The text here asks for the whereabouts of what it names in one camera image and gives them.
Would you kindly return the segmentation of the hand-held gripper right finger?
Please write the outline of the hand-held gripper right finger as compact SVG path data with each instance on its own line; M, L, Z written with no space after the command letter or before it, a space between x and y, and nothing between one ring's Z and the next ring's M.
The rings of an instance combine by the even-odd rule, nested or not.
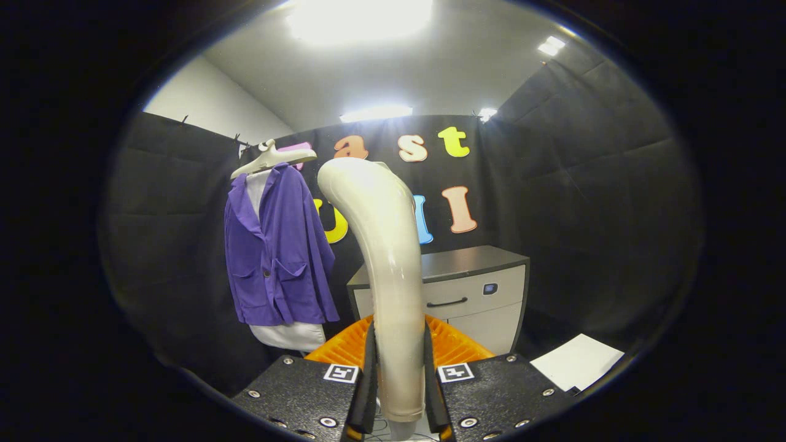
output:
M452 325L425 319L425 414L441 441L501 441L576 405L522 355L494 355Z

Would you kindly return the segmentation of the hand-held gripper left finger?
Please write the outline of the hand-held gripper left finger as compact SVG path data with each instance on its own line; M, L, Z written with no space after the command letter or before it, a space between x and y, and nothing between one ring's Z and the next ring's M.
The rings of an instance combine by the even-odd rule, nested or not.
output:
M373 316L306 357L281 356L231 400L297 440L365 440L376 421Z

